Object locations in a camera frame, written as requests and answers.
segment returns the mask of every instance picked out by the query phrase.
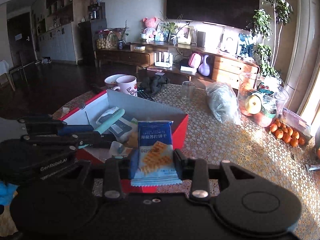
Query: clear plastic bag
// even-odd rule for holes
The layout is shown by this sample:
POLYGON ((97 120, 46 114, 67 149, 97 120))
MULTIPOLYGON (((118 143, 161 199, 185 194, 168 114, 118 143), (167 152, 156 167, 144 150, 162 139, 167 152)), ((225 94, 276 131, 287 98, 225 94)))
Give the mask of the clear plastic bag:
POLYGON ((214 117, 221 123, 240 125, 241 112, 236 94, 227 83, 215 82, 206 86, 208 105, 214 117))

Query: dark door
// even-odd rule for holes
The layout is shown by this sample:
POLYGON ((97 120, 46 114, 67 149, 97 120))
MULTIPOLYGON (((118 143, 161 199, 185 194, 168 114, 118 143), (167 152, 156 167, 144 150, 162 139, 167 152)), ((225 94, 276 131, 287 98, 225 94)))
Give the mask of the dark door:
POLYGON ((24 13, 7 20, 9 44, 14 66, 23 65, 36 60, 32 45, 30 13, 24 13))

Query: teddy bear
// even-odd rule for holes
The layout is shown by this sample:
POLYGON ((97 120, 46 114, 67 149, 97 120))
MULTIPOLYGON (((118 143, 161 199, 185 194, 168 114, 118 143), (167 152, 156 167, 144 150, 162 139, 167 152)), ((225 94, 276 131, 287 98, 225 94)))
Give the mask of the teddy bear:
POLYGON ((156 35, 156 25, 157 25, 157 22, 158 22, 158 19, 156 17, 153 17, 153 18, 144 18, 142 20, 146 26, 146 28, 144 29, 143 33, 146 33, 146 38, 149 40, 149 41, 154 41, 155 40, 155 35, 156 35))

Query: flower vase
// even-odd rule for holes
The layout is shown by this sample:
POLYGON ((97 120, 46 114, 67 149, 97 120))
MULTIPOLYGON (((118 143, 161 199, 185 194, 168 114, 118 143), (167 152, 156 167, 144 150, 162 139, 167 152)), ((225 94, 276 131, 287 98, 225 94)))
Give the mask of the flower vase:
POLYGON ((122 41, 118 41, 118 49, 122 49, 123 48, 123 42, 122 41))
POLYGON ((169 44, 174 45, 174 46, 177 45, 178 44, 178 36, 177 35, 170 35, 169 44))
POLYGON ((207 58, 209 55, 203 56, 203 63, 199 66, 199 72, 201 75, 209 76, 210 75, 210 66, 207 64, 207 58))

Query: drinking glass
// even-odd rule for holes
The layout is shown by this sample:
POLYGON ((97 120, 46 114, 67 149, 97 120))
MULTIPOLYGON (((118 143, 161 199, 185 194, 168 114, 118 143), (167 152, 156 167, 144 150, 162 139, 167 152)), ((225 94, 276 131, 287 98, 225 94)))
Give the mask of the drinking glass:
POLYGON ((185 81, 181 87, 181 101, 182 103, 189 103, 193 98, 193 92, 196 84, 191 81, 185 81))

